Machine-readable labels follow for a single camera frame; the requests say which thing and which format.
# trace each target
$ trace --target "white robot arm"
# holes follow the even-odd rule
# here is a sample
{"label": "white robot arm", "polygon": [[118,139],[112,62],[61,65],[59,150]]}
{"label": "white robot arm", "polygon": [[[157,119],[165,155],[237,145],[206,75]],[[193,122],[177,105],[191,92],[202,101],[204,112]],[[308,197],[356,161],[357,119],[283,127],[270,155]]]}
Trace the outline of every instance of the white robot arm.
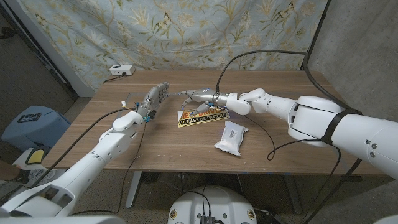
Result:
{"label": "white robot arm", "polygon": [[[301,96],[298,100],[267,94],[263,89],[243,93],[239,99],[236,93],[216,93],[214,90],[183,91],[189,101],[203,101],[204,105],[231,109],[240,115],[250,112],[245,102],[249,102],[257,113],[272,114],[288,124],[288,133],[297,140],[320,139],[306,142],[324,147],[327,144],[345,150],[356,157],[368,161],[387,175],[398,179],[398,123],[383,119],[353,114],[336,103],[315,96]],[[199,107],[204,112],[208,107]]]}
{"label": "white robot arm", "polygon": [[114,121],[99,143],[62,176],[47,184],[16,195],[1,208],[10,216],[65,217],[104,166],[124,153],[136,137],[136,128],[154,119],[156,110],[167,97],[169,83],[159,84],[146,94],[136,111]]}

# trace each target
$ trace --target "blue container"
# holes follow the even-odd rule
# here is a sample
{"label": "blue container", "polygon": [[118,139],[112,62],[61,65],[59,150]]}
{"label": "blue container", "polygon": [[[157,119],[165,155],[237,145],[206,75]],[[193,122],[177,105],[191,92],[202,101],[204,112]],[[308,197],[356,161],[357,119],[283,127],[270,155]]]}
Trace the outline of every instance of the blue container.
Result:
{"label": "blue container", "polygon": [[69,126],[69,121],[55,110],[30,106],[9,124],[1,140],[21,151],[38,146],[54,147]]}

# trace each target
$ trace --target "floral curtain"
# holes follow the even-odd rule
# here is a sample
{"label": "floral curtain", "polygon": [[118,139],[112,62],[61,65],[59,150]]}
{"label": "floral curtain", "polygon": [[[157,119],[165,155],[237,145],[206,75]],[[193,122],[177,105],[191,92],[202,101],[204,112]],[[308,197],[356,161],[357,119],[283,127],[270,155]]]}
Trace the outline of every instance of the floral curtain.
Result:
{"label": "floral curtain", "polygon": [[[222,69],[249,50],[307,51],[327,0],[19,0],[81,80],[97,90],[113,64]],[[252,54],[233,70],[298,70],[301,55]]]}

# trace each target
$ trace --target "table leg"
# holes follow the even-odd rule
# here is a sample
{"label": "table leg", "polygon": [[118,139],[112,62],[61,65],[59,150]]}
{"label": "table leg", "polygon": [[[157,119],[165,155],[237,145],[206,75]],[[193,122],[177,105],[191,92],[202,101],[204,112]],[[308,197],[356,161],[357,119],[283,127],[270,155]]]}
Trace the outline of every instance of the table leg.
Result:
{"label": "table leg", "polygon": [[297,192],[296,183],[294,182],[294,177],[292,175],[284,175],[284,180],[290,201],[292,202],[293,211],[297,215],[300,215],[303,213],[303,208],[301,206],[299,193]]}
{"label": "table leg", "polygon": [[137,194],[141,174],[142,171],[135,171],[134,174],[132,175],[129,195],[127,196],[126,199],[126,208],[132,208],[132,206],[134,205],[134,198],[136,197]]}

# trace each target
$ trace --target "warning sign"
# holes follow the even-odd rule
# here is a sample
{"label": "warning sign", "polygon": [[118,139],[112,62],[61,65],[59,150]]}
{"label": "warning sign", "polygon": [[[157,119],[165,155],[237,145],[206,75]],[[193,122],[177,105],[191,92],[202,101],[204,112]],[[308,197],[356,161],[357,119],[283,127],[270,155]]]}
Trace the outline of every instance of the warning sign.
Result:
{"label": "warning sign", "polygon": [[178,127],[185,127],[194,124],[202,124],[210,121],[218,121],[221,119],[228,119],[229,113],[228,110],[220,110],[220,109],[209,109],[204,113],[198,113],[195,116],[189,116],[189,114],[194,110],[187,111],[179,111],[178,117]]}

